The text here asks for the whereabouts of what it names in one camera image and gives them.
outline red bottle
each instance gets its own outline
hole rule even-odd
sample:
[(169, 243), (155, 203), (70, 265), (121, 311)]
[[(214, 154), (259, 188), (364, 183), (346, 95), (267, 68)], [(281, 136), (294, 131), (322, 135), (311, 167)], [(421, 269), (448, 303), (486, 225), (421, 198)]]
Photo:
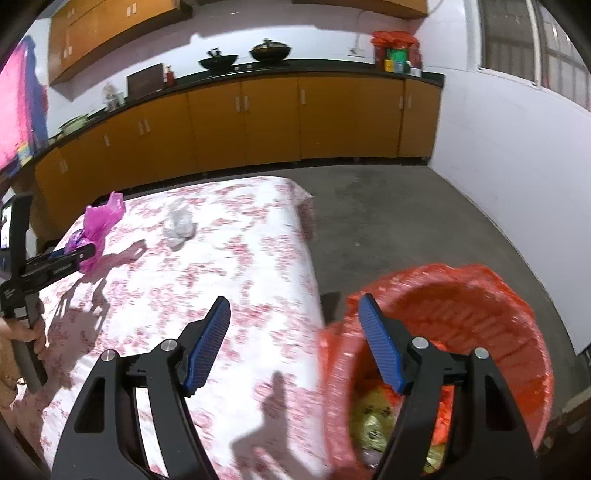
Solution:
[(166, 87), (174, 87), (177, 84), (177, 79), (174, 77), (174, 72), (170, 69), (170, 65), (166, 65)]

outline floral bedsheet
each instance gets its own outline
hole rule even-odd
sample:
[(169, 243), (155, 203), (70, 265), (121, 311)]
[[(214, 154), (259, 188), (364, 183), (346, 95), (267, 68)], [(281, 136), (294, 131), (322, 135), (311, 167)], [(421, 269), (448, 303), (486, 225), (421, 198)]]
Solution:
[[(178, 198), (192, 205), (196, 236), (167, 248), (163, 223)], [(147, 352), (202, 319), (218, 295), (232, 321), (206, 385), (187, 399), (221, 479), (296, 478), (327, 472), (316, 357), (322, 326), (306, 240), (311, 196), (289, 179), (255, 177), (181, 187), (127, 200), (127, 212), (88, 274), (41, 292), (49, 381), (22, 386), (19, 429), (51, 466), (62, 428), (98, 356)], [(81, 228), (82, 217), (58, 248)], [(138, 390), (144, 446), (166, 474), (147, 391)]]

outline black pot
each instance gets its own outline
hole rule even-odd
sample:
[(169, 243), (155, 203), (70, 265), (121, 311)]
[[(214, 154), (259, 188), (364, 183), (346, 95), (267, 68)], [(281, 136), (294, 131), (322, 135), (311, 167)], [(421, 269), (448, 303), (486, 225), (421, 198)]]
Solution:
[(199, 60), (199, 64), (208, 70), (227, 70), (238, 58), (238, 55), (222, 55), (219, 48), (213, 48), (207, 54), (209, 58)]
[(272, 63), (283, 60), (290, 52), (291, 47), (266, 38), (263, 43), (251, 50), (251, 56), (255, 60)]

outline pot lid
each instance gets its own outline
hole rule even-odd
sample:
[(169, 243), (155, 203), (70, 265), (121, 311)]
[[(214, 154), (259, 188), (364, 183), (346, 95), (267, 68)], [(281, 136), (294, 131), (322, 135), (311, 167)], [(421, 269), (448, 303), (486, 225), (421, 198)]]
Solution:
[(262, 43), (259, 43), (256, 47), (253, 47), (253, 50), (263, 50), (265, 48), (277, 48), (277, 47), (286, 47), (285, 43), (281, 43), (278, 41), (273, 41), (270, 38), (265, 38)]

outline red bag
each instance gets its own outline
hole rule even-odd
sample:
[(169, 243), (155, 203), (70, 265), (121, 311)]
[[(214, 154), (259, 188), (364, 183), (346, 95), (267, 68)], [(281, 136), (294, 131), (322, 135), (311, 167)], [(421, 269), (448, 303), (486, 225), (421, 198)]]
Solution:
[[(357, 319), (357, 303), (365, 293), (415, 336), (457, 353), (485, 347), (515, 397), (532, 444), (539, 447), (550, 419), (554, 376), (532, 310), (488, 267), (430, 264), (387, 275), (349, 296), (343, 321), (320, 333), (324, 435), (334, 478), (372, 475), (358, 462), (349, 434), (355, 390), (377, 369)], [(441, 432), (447, 430), (440, 424)]]
[(373, 33), (371, 43), (377, 47), (409, 48), (411, 45), (418, 45), (418, 40), (402, 30), (378, 31)]

